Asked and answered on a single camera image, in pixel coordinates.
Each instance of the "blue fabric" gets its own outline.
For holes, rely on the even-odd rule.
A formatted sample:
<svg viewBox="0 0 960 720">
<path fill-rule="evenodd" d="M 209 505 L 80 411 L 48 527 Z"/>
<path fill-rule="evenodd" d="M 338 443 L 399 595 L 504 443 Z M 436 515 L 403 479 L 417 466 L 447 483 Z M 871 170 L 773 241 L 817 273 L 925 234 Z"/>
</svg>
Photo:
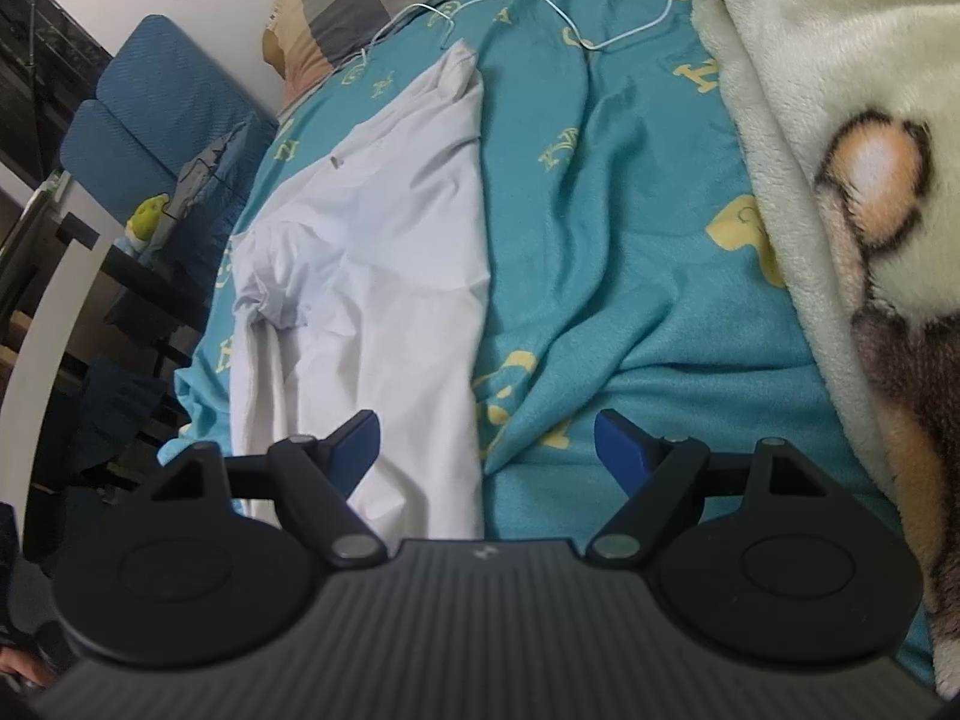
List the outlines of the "blue fabric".
<svg viewBox="0 0 960 720">
<path fill-rule="evenodd" d="M 176 170 L 167 170 L 99 102 L 85 100 L 61 143 L 61 162 L 119 223 L 147 197 L 173 196 Z"/>
<path fill-rule="evenodd" d="M 113 511 L 110 504 L 93 488 L 66 488 L 59 498 L 62 506 L 61 542 L 59 549 L 65 549 L 79 541 L 108 512 Z"/>
<path fill-rule="evenodd" d="M 117 457 L 150 421 L 166 389 L 164 381 L 125 370 L 107 357 L 90 362 L 78 395 L 69 467 L 79 474 Z"/>
<path fill-rule="evenodd" d="M 216 170 L 203 185 L 196 204 L 176 225 L 160 252 L 174 266 L 176 282 L 191 282 L 191 292 L 206 297 L 213 290 L 227 239 L 247 204 L 253 180 L 277 133 L 274 122 L 251 112 L 230 138 Z"/>
<path fill-rule="evenodd" d="M 599 42 L 654 19 L 665 0 L 553 1 Z M 582 546 L 623 504 L 592 447 L 603 408 L 717 450 L 788 437 L 899 528 L 851 453 L 770 258 L 689 0 L 601 55 L 570 45 L 540 0 L 487 1 L 454 19 L 448 42 L 477 50 L 485 84 L 493 280 L 474 394 L 488 536 Z M 445 30 L 419 16 L 296 109 L 238 228 L 435 62 Z M 198 439 L 229 451 L 229 270 L 227 252 L 208 331 L 176 377 L 192 425 L 164 460 Z M 922 618 L 902 660 L 931 683 Z"/>
<path fill-rule="evenodd" d="M 100 76 L 97 98 L 173 175 L 253 110 L 165 16 L 133 30 Z"/>
</svg>

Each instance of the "fleece blanket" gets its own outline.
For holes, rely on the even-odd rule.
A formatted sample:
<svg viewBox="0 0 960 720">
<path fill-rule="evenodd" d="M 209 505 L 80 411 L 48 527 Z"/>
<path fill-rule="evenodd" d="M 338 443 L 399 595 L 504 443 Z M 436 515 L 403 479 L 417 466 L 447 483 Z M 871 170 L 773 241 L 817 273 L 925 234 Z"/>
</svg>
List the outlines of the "fleece blanket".
<svg viewBox="0 0 960 720">
<path fill-rule="evenodd" d="M 757 204 L 960 688 L 960 0 L 695 0 Z"/>
</svg>

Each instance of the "green plush toy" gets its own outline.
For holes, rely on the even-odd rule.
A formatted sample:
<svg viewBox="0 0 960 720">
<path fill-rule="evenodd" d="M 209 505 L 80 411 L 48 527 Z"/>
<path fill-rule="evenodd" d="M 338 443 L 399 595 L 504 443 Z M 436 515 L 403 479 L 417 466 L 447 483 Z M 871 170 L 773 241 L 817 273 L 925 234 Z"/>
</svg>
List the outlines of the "green plush toy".
<svg viewBox="0 0 960 720">
<path fill-rule="evenodd" d="M 126 251 L 131 257 L 143 253 L 150 245 L 157 225 L 163 218 L 163 211 L 170 204 L 169 194 L 157 194 L 144 200 L 136 207 L 131 218 L 127 220 L 123 237 L 116 241 L 117 247 Z"/>
</svg>

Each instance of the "bed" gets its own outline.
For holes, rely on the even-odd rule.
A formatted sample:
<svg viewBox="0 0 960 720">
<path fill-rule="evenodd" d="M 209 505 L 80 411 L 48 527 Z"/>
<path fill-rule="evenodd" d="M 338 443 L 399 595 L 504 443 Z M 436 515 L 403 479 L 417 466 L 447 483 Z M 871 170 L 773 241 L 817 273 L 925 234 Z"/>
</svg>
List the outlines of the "bed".
<svg viewBox="0 0 960 720">
<path fill-rule="evenodd" d="M 281 119 L 236 225 L 328 154 L 445 47 L 477 51 L 490 306 L 474 368 L 490 538 L 579 545 L 622 504 L 593 453 L 598 410 L 651 433 L 744 451 L 784 436 L 891 528 L 895 506 L 851 451 L 757 210 L 718 66 L 691 0 L 586 52 L 540 0 L 446 0 L 347 61 Z M 666 0 L 552 0 L 597 43 Z M 176 375 L 190 424 L 162 448 L 229 441 L 232 251 L 193 364 Z M 707 515 L 733 502 L 711 502 Z M 918 613 L 899 657 L 932 681 Z"/>
</svg>

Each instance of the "wire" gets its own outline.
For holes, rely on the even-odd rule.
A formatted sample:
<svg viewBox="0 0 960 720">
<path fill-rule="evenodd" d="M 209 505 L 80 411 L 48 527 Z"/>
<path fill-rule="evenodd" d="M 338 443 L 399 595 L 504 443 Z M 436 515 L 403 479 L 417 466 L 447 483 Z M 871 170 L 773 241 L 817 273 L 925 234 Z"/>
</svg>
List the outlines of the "wire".
<svg viewBox="0 0 960 720">
<path fill-rule="evenodd" d="M 462 5 L 460 5 L 460 7 L 457 8 L 457 10 L 455 11 L 455 14 L 460 13 L 462 10 L 469 8 L 472 5 L 477 5 L 477 4 L 480 4 L 480 2 L 487 2 L 487 1 L 490 1 L 490 0 L 470 0 L 469 2 L 464 2 Z M 664 6 L 664 10 L 662 10 L 659 16 L 657 16 L 651 22 L 647 22 L 644 25 L 640 25 L 640 26 L 637 26 L 636 28 L 629 29 L 626 32 L 623 32 L 619 35 L 614 35 L 613 37 L 608 38 L 608 40 L 605 40 L 601 43 L 594 43 L 584 38 L 584 36 L 580 33 L 579 28 L 577 28 L 576 23 L 573 23 L 573 19 L 570 18 L 570 16 L 566 15 L 566 13 L 563 12 L 563 9 L 561 9 L 558 4 L 556 4 L 552 0 L 543 0 L 543 1 L 546 2 L 546 4 L 548 4 L 551 8 L 553 8 L 554 12 L 558 16 L 560 16 L 561 19 L 565 21 L 565 23 L 570 27 L 570 31 L 573 33 L 573 36 L 576 39 L 576 41 L 584 49 L 588 50 L 589 52 L 598 52 L 599 50 L 603 50 L 603 49 L 606 49 L 606 47 L 612 46 L 614 43 L 618 43 L 621 40 L 626 40 L 627 38 L 630 38 L 635 34 L 643 32 L 647 29 L 654 28 L 654 26 L 658 25 L 659 23 L 662 23 L 666 19 L 666 17 L 670 15 L 670 10 L 673 7 L 673 0 L 666 0 L 666 5 Z M 400 13 L 397 13 L 397 15 L 395 15 L 394 18 L 390 19 L 385 25 L 381 26 L 381 28 L 377 30 L 376 35 L 373 35 L 373 40 L 371 40 L 371 42 L 369 42 L 368 45 L 366 45 L 366 47 L 363 47 L 363 49 L 360 50 L 360 55 L 363 57 L 364 67 L 367 66 L 368 51 L 373 48 L 374 44 L 380 39 L 380 36 L 385 31 L 392 28 L 397 23 L 397 21 L 400 18 L 402 18 L 406 13 L 418 7 L 433 11 L 438 16 L 442 16 L 448 21 L 448 24 L 446 25 L 446 31 L 445 33 L 443 33 L 443 40 L 440 41 L 440 48 L 443 50 L 446 47 L 446 41 L 448 40 L 448 37 L 450 36 L 450 34 L 453 33 L 453 29 L 456 26 L 456 23 L 453 20 L 453 15 L 455 14 L 451 14 L 451 15 L 445 14 L 443 13 L 443 11 L 436 9 L 432 5 L 428 5 L 425 2 L 414 2 L 414 4 L 407 5 L 403 10 L 400 11 Z"/>
<path fill-rule="evenodd" d="M 480 2 L 487 2 L 487 1 L 490 1 L 490 0 L 470 0 L 469 2 L 465 2 L 454 12 L 453 15 L 455 15 L 456 13 L 459 13 L 464 8 L 468 8 L 471 5 L 477 5 L 477 4 L 480 4 Z M 580 34 L 580 30 L 579 28 L 577 28 L 576 23 L 573 23 L 573 19 L 570 18 L 570 16 L 566 15 L 565 12 L 563 12 L 563 10 L 560 9 L 560 6 L 558 4 L 556 4 L 552 0 L 543 0 L 543 1 L 546 2 L 546 4 L 548 4 L 551 8 L 553 8 L 556 14 L 565 21 L 565 23 L 570 27 L 570 30 L 573 32 L 573 36 L 576 39 L 577 43 L 580 44 L 580 46 L 582 46 L 584 49 L 588 50 L 589 52 L 598 52 L 599 50 L 603 50 L 603 49 L 606 49 L 606 47 L 612 46 L 614 43 L 618 43 L 621 40 L 626 40 L 627 38 L 632 37 L 635 34 L 643 32 L 644 30 L 654 28 L 654 26 L 658 25 L 659 23 L 662 23 L 664 19 L 666 19 L 666 17 L 670 15 L 670 10 L 673 7 L 673 0 L 666 0 L 666 5 L 664 6 L 664 10 L 661 12 L 661 15 L 657 16 L 651 22 L 647 22 L 644 25 L 640 25 L 640 26 L 637 26 L 636 28 L 629 29 L 626 32 L 623 32 L 619 35 L 614 35 L 613 37 L 608 38 L 608 40 L 605 40 L 601 43 L 593 43 L 587 40 L 586 38 L 584 38 L 584 36 Z M 453 33 L 453 29 L 456 28 L 456 23 L 453 20 L 453 15 L 448 15 L 446 13 L 443 13 L 442 10 L 435 8 L 433 5 L 428 5 L 425 2 L 413 2 L 412 4 L 409 4 L 404 9 L 402 9 L 400 13 L 397 13 L 397 15 L 395 15 L 394 18 L 391 18 L 387 23 L 385 23 L 385 25 L 381 26 L 381 28 L 376 30 L 376 34 L 373 35 L 373 39 L 371 39 L 371 42 L 369 42 L 366 46 L 363 46 L 359 50 L 359 52 L 355 52 L 349 56 L 344 57 L 344 59 L 332 71 L 330 71 L 330 74 L 325 76 L 323 80 L 320 81 L 319 84 L 317 84 L 317 86 L 313 87 L 313 89 L 311 89 L 307 94 L 303 95 L 301 98 L 298 98 L 297 100 L 295 100 L 294 103 L 291 103 L 290 105 L 288 105 L 287 108 L 281 113 L 281 117 L 283 118 L 284 114 L 286 116 L 289 116 L 289 114 L 293 111 L 294 108 L 298 107 L 299 105 L 302 105 L 308 98 L 313 97 L 315 93 L 317 93 L 320 89 L 323 88 L 323 86 L 326 84 L 326 81 L 328 81 L 328 79 L 331 79 L 337 73 L 337 71 L 339 71 L 339 69 L 341 69 L 344 65 L 347 65 L 347 63 L 352 62 L 357 56 L 360 56 L 361 58 L 359 67 L 366 68 L 368 54 L 370 53 L 370 50 L 373 48 L 373 46 L 376 45 L 376 42 L 380 40 L 380 38 L 383 36 L 384 33 L 386 33 L 391 28 L 393 28 L 400 19 L 402 19 L 407 13 L 409 13 L 414 8 L 423 8 L 424 10 L 429 10 L 432 13 L 436 13 L 438 16 L 440 16 L 440 18 L 446 19 L 446 21 L 448 22 L 446 24 L 446 31 L 443 33 L 443 40 L 440 41 L 440 49 L 443 50 L 446 47 L 446 41 L 448 40 L 450 34 Z"/>
</svg>

